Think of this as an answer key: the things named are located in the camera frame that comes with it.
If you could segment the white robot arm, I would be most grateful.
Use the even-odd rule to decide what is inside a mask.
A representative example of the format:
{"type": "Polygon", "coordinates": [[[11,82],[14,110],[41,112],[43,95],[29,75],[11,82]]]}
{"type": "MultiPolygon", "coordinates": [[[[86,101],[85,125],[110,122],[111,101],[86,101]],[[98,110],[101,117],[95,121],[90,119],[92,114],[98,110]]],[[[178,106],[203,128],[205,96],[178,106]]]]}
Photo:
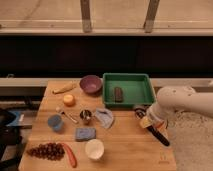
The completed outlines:
{"type": "Polygon", "coordinates": [[[213,93],[196,92],[189,86],[165,86],[160,88],[156,101],[146,110],[140,120],[142,128],[161,125],[169,114],[189,111],[213,118],[213,93]]]}

